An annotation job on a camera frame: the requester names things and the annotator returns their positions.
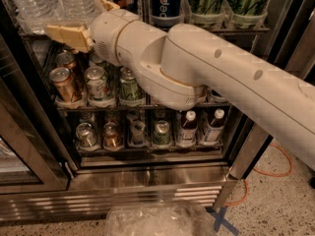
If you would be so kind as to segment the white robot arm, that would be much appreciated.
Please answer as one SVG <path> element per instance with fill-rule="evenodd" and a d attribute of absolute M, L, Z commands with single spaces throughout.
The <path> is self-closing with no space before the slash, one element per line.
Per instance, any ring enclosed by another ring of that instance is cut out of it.
<path fill-rule="evenodd" d="M 91 25 L 49 23 L 46 34 L 81 52 L 125 66 L 162 105 L 188 110 L 204 87 L 223 96 L 300 160 L 315 168 L 315 87 L 204 29 L 169 31 L 106 0 Z"/>

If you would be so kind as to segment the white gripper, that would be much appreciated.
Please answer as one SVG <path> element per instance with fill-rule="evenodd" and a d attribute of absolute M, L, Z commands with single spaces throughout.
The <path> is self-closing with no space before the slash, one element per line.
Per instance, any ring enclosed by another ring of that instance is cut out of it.
<path fill-rule="evenodd" d="M 80 52 L 88 53 L 94 44 L 94 51 L 101 59 L 119 66 L 116 42 L 121 31 L 139 16 L 108 0 L 94 0 L 95 9 L 102 13 L 91 24 L 91 32 L 84 27 L 64 27 L 48 25 L 46 34 Z"/>

